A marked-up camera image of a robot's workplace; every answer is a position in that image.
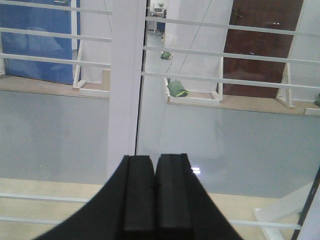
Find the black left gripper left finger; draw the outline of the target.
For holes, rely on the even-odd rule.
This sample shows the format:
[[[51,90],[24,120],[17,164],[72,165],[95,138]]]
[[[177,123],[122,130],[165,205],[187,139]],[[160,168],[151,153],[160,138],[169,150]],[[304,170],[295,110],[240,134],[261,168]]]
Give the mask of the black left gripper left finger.
[[[149,156],[125,155],[99,192],[39,240],[154,240],[155,174]]]

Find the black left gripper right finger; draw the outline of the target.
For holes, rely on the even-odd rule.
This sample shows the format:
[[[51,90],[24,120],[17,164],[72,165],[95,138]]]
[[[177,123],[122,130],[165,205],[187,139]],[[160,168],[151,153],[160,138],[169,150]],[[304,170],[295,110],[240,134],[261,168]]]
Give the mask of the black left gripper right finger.
[[[162,154],[155,180],[159,240],[241,239],[193,173],[187,154]]]

